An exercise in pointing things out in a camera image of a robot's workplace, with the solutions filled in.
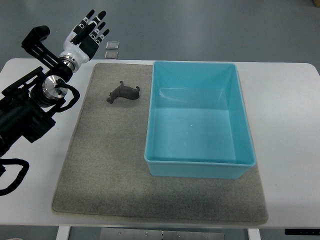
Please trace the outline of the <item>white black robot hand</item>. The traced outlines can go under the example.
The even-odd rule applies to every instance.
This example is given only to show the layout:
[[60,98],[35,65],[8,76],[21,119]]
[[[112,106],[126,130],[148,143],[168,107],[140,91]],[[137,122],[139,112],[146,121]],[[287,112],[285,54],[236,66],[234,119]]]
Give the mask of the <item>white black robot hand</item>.
[[104,29],[106,23],[103,18],[106,11],[101,11],[93,16],[92,9],[76,25],[63,43],[63,52],[59,59],[66,64],[73,73],[77,72],[82,64],[89,62],[96,54],[100,43],[109,34],[109,29]]

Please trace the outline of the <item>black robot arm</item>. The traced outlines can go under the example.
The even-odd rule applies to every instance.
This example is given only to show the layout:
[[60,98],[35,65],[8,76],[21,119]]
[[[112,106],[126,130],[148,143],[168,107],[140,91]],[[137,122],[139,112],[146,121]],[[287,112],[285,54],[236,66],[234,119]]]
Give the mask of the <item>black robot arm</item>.
[[42,138],[55,124],[53,115],[75,105],[80,93],[68,81],[71,64],[50,52],[43,41],[49,36],[46,25],[34,27],[21,46],[46,67],[39,66],[2,91],[0,101],[0,154],[4,155],[21,137],[30,143]]

